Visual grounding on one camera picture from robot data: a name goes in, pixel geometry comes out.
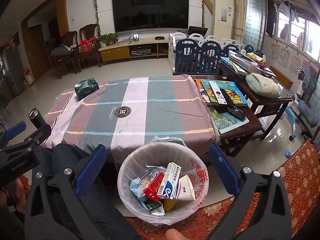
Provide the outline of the person's left hand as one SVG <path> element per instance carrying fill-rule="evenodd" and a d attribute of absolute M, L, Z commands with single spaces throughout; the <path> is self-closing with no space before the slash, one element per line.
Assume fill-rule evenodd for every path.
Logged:
<path fill-rule="evenodd" d="M 19 213 L 25 214 L 27 199 L 21 180 L 17 178 L 15 181 L 10 182 L 7 186 L 5 186 L 5 190 L 6 191 L 1 189 L 1 206 L 5 206 L 7 204 L 8 193 L 9 196 L 17 203 L 16 210 Z"/>

